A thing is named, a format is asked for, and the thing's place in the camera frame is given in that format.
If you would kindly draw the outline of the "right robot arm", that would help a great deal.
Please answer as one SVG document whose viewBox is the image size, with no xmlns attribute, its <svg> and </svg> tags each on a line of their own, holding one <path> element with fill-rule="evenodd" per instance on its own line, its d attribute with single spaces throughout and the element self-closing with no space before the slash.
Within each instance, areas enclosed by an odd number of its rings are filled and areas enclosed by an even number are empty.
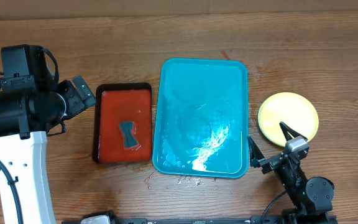
<svg viewBox="0 0 358 224">
<path fill-rule="evenodd" d="M 300 166 L 300 161 L 308 155 L 308 139 L 296 132 L 284 122 L 279 123 L 287 140 L 283 152 L 265 158 L 254 140 L 247 138 L 250 151 L 250 165 L 260 167 L 263 174 L 273 171 L 284 186 L 285 191 L 275 197 L 264 210 L 261 217 L 254 218 L 256 223 L 337 223 L 336 216 L 328 212 L 333 209 L 334 184 L 325 177 L 307 178 Z M 283 195 L 287 194 L 293 203 L 292 209 L 285 209 L 282 214 L 269 218 L 270 208 Z"/>
</svg>

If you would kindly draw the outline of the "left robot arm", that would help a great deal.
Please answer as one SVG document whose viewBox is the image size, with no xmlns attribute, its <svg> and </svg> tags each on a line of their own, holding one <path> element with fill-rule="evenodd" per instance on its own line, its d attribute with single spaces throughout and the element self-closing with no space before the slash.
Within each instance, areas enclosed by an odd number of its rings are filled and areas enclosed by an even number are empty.
<svg viewBox="0 0 358 224">
<path fill-rule="evenodd" d="M 41 89 L 31 76 L 2 78 L 0 198 L 5 223 L 55 223 L 47 177 L 50 130 L 96 104 L 77 75 Z"/>
</svg>

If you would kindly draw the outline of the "red and black tray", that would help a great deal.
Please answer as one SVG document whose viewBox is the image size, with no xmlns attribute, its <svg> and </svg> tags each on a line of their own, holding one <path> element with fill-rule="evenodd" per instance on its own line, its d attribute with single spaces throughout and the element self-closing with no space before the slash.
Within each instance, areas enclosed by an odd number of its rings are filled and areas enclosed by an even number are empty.
<svg viewBox="0 0 358 224">
<path fill-rule="evenodd" d="M 152 87 L 149 83 L 102 84 L 96 89 L 92 158 L 97 163 L 147 161 L 152 157 Z M 125 149 L 119 123 L 135 122 L 139 146 Z"/>
</svg>

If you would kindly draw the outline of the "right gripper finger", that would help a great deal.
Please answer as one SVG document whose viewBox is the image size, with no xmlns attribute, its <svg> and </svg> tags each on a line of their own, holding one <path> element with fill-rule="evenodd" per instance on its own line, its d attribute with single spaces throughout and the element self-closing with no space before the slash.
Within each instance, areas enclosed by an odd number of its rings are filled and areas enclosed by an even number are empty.
<svg viewBox="0 0 358 224">
<path fill-rule="evenodd" d="M 247 142 L 250 151 L 249 154 L 250 165 L 253 168 L 260 167 L 260 163 L 265 159 L 264 155 L 262 154 L 256 143 L 250 136 L 247 137 Z"/>
<path fill-rule="evenodd" d="M 283 121 L 279 122 L 279 125 L 286 141 L 289 141 L 293 138 L 297 138 L 298 136 L 301 136 L 303 139 L 307 140 L 307 138 L 304 135 L 296 132 L 295 130 L 287 126 Z"/>
</svg>

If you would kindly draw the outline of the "yellow-green plate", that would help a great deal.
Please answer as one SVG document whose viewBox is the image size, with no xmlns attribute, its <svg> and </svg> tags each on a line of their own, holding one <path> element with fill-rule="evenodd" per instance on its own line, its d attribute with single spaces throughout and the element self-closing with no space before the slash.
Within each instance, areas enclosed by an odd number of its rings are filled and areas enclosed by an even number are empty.
<svg viewBox="0 0 358 224">
<path fill-rule="evenodd" d="M 280 122 L 284 122 L 309 141 L 314 138 L 319 126 L 318 114 L 311 102 L 291 92 L 281 92 L 267 98 L 259 108 L 257 121 L 264 136 L 281 147 L 287 140 Z"/>
</svg>

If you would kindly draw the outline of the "dark green sponge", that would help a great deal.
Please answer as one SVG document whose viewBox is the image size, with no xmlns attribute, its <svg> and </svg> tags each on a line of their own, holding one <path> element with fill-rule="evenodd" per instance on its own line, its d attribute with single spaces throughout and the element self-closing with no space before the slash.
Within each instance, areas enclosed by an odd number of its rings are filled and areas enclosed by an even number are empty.
<svg viewBox="0 0 358 224">
<path fill-rule="evenodd" d="M 119 123 L 119 129 L 123 137 L 125 149 L 133 149 L 139 146 L 139 142 L 135 137 L 135 122 L 123 121 Z"/>
</svg>

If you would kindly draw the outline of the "teal plastic tray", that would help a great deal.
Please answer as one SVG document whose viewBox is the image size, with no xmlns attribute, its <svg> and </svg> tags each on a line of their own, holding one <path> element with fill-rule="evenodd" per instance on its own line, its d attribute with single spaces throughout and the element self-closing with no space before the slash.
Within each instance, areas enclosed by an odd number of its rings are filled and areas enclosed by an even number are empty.
<svg viewBox="0 0 358 224">
<path fill-rule="evenodd" d="M 152 155 L 159 172 L 238 179 L 249 166 L 248 135 L 243 63 L 171 58 L 162 65 Z"/>
</svg>

